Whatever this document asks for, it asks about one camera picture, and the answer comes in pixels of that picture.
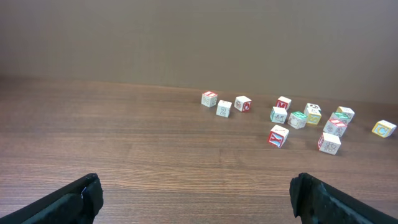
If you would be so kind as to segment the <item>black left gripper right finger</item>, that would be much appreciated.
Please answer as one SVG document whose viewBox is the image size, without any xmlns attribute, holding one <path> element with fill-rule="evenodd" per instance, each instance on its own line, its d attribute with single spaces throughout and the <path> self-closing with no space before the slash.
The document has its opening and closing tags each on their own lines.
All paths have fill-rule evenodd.
<svg viewBox="0 0 398 224">
<path fill-rule="evenodd" d="M 397 219 L 362 203 L 308 173 L 290 181 L 294 217 L 303 224 L 397 224 Z"/>
</svg>

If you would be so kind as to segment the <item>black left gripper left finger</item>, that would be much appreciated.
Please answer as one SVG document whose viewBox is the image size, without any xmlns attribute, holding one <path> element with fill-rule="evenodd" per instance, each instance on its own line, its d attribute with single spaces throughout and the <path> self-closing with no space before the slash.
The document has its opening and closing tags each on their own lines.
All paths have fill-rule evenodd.
<svg viewBox="0 0 398 224">
<path fill-rule="evenodd" d="M 51 194 L 1 218 L 8 223 L 94 222 L 104 204 L 97 174 L 90 173 Z"/>
</svg>

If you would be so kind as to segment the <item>blue H picture block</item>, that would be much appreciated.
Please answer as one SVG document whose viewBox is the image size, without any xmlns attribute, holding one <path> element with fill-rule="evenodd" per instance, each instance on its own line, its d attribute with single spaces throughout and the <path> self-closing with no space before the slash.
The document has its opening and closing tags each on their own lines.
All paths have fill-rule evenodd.
<svg viewBox="0 0 398 224">
<path fill-rule="evenodd" d="M 318 140 L 318 150 L 327 154 L 335 155 L 340 146 L 340 138 L 333 134 L 322 133 Z"/>
</svg>

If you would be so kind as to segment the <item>red Y letter block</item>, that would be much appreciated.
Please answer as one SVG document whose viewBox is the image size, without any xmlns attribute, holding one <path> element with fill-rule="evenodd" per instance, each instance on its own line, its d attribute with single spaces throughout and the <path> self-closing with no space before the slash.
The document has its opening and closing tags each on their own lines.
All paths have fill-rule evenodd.
<svg viewBox="0 0 398 224">
<path fill-rule="evenodd" d="M 267 142 L 271 145 L 281 148 L 285 143 L 287 136 L 289 135 L 289 130 L 279 125 L 275 125 L 269 133 Z"/>
</svg>

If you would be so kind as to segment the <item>green N letter block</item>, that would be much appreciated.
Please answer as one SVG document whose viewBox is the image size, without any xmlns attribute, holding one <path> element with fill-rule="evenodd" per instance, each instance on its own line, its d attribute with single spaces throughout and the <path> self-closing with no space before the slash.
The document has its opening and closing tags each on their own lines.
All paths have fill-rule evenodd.
<svg viewBox="0 0 398 224">
<path fill-rule="evenodd" d="M 290 114 L 288 119 L 288 124 L 295 128 L 301 129 L 304 128 L 307 123 L 308 116 L 300 111 L 294 111 Z"/>
</svg>

